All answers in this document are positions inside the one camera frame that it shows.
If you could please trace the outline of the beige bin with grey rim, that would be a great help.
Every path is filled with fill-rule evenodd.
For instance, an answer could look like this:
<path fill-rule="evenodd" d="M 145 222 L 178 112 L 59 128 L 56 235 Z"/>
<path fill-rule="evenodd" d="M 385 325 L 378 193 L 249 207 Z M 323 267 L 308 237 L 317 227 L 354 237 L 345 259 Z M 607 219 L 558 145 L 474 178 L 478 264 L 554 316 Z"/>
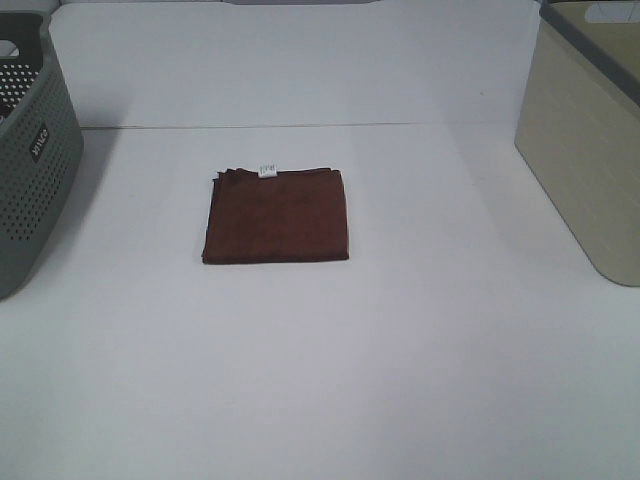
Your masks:
<path fill-rule="evenodd" d="M 545 1 L 515 146 L 594 269 L 639 284 L 639 4 Z"/>

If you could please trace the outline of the brown towel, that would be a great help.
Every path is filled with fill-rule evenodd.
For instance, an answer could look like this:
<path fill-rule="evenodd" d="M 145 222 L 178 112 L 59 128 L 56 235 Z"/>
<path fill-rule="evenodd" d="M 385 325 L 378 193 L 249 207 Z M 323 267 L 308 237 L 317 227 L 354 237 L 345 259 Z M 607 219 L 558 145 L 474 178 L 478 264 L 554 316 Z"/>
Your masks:
<path fill-rule="evenodd" d="M 220 172 L 213 181 L 203 263 L 306 263 L 348 258 L 347 204 L 340 171 L 280 171 L 262 178 L 238 168 Z"/>

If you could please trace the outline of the grey perforated plastic basket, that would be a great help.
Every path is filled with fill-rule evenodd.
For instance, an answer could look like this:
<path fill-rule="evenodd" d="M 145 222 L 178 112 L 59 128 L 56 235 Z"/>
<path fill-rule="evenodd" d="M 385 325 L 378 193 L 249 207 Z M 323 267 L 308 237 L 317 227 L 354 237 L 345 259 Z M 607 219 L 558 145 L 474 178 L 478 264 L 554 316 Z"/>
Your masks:
<path fill-rule="evenodd" d="M 26 282 L 74 183 L 84 139 L 49 31 L 50 16 L 4 11 L 1 38 L 1 296 Z"/>

